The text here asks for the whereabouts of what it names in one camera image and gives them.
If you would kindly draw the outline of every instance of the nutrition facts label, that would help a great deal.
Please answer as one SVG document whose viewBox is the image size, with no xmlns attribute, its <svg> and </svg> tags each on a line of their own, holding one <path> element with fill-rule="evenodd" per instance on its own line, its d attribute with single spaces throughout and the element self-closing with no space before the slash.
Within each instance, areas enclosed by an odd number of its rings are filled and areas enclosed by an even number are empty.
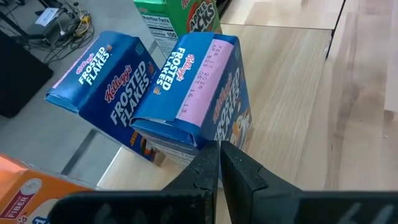
<svg viewBox="0 0 398 224">
<path fill-rule="evenodd" d="M 168 17 L 142 15 L 157 45 L 168 57 L 177 43 L 178 37 Z"/>
<path fill-rule="evenodd" d="M 212 41 L 177 115 L 178 119 L 201 126 L 233 47 L 227 41 Z"/>
</svg>

